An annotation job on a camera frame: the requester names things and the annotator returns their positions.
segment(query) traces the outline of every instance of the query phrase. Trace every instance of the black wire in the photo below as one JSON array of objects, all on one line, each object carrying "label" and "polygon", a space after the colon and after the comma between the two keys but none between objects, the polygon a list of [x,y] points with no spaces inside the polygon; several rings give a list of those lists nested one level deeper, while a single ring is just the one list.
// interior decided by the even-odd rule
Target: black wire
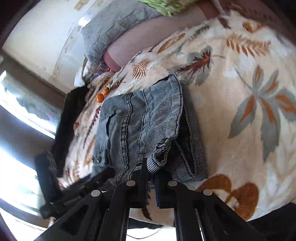
[{"label": "black wire", "polygon": [[145,239],[145,238],[151,237],[151,236],[154,235],[154,234],[157,234],[162,228],[163,228],[163,227],[161,227],[161,228],[160,228],[159,230],[157,230],[155,233],[153,233],[153,234],[151,234],[151,235],[149,235],[149,236],[147,236],[147,237],[144,237],[144,238],[135,238],[135,237],[130,236],[130,235],[128,235],[128,234],[127,234],[127,236],[129,236],[129,237],[131,237],[131,238],[134,238],[134,239]]}]

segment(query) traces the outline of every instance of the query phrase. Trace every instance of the round metal rivet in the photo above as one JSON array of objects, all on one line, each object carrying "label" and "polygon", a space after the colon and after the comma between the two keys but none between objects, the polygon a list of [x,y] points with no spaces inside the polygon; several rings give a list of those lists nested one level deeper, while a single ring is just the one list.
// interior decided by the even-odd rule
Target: round metal rivet
[{"label": "round metal rivet", "polygon": [[212,190],[210,190],[210,189],[205,189],[205,190],[203,191],[203,193],[204,193],[204,195],[206,195],[206,196],[211,196],[211,195],[213,194]]},{"label": "round metal rivet", "polygon": [[170,187],[175,187],[177,184],[178,184],[178,183],[177,183],[176,181],[169,181],[169,182],[168,182],[168,185],[169,185]]},{"label": "round metal rivet", "polygon": [[100,196],[100,194],[101,194],[101,192],[100,192],[99,190],[93,190],[93,191],[91,192],[91,195],[92,195],[93,197]]},{"label": "round metal rivet", "polygon": [[126,182],[126,185],[129,186],[129,187],[132,187],[132,186],[136,185],[136,182],[134,180],[129,180],[129,181]]}]

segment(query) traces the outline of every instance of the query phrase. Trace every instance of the green fabric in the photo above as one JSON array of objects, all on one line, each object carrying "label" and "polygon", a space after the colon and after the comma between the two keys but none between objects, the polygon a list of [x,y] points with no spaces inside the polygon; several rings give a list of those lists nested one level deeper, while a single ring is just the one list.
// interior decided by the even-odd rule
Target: green fabric
[{"label": "green fabric", "polygon": [[154,7],[165,16],[173,16],[197,0],[137,0]]}]

